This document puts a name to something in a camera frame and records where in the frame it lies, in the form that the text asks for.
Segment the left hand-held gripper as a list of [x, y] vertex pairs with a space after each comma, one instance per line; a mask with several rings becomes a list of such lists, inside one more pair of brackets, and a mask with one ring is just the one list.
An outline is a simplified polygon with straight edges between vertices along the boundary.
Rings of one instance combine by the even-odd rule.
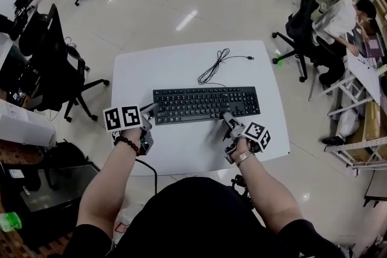
[[147, 155], [154, 141], [151, 135], [151, 121], [159, 111], [159, 103], [152, 103], [142, 108], [138, 106], [119, 106], [103, 110], [105, 128], [112, 134], [113, 145], [116, 145], [122, 138], [119, 138], [120, 131], [140, 127], [140, 147], [136, 152], [138, 156]]

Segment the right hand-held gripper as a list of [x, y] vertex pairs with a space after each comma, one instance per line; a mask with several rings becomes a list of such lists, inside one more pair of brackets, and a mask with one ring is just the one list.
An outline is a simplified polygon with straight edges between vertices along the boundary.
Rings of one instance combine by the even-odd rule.
[[247, 140], [250, 146], [249, 153], [255, 155], [265, 151], [268, 143], [271, 140], [268, 129], [254, 122], [251, 122], [249, 125], [245, 126], [244, 124], [240, 123], [230, 112], [223, 113], [223, 119], [227, 125], [224, 141], [229, 142], [229, 144], [224, 149], [224, 156], [230, 164], [235, 162], [231, 155], [237, 150], [237, 144], [241, 138], [245, 138]]

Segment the person's right hand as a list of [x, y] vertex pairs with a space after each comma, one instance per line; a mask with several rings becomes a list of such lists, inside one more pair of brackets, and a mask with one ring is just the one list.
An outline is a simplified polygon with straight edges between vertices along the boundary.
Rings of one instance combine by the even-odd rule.
[[251, 151], [250, 141], [247, 138], [241, 137], [237, 144], [236, 144], [236, 150], [233, 153], [234, 160], [237, 159], [241, 154], [244, 152]]

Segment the person's left hand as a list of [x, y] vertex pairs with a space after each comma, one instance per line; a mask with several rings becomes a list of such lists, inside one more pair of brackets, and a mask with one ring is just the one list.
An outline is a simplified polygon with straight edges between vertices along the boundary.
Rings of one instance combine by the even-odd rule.
[[142, 129], [140, 127], [136, 127], [120, 131], [120, 136], [125, 137], [129, 141], [133, 142], [137, 147], [140, 147], [141, 132]]

